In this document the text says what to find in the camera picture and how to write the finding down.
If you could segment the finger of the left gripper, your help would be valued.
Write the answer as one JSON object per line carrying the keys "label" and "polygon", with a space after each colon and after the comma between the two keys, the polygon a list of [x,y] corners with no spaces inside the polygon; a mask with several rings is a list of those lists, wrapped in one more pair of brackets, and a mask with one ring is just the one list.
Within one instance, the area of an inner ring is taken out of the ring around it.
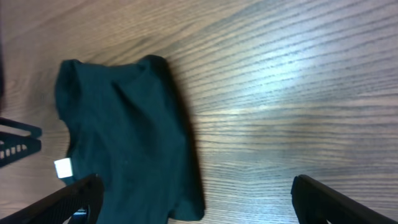
{"label": "finger of the left gripper", "polygon": [[20,123],[17,121],[13,121],[11,119],[1,118],[1,125],[16,128],[24,131],[30,132],[29,136],[32,138],[39,138],[42,135],[42,129],[36,126],[32,126],[25,123]]}
{"label": "finger of the left gripper", "polygon": [[41,146],[38,139],[1,132],[1,167],[39,152]]}

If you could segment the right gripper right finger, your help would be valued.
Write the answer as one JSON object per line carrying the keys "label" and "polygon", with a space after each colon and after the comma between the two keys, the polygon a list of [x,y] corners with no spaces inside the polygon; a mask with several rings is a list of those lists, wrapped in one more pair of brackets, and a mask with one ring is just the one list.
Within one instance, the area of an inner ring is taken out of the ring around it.
{"label": "right gripper right finger", "polygon": [[290,193],[300,224],[397,224],[307,175],[294,178]]}

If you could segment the black t-shirt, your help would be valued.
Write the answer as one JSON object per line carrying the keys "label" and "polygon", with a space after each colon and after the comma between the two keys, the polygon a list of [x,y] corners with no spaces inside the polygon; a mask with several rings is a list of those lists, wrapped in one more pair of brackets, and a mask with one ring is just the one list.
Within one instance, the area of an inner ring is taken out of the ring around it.
{"label": "black t-shirt", "polygon": [[70,133],[72,184],[104,184],[99,223],[199,221],[205,214],[194,140],[166,59],[104,66],[66,60],[55,85]]}

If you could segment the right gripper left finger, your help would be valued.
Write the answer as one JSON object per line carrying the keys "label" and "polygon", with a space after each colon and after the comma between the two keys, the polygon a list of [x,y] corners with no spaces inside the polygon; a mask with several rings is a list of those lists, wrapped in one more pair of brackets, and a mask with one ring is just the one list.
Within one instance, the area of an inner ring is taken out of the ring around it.
{"label": "right gripper left finger", "polygon": [[102,180],[91,174],[1,219],[3,224],[96,224],[103,204]]}

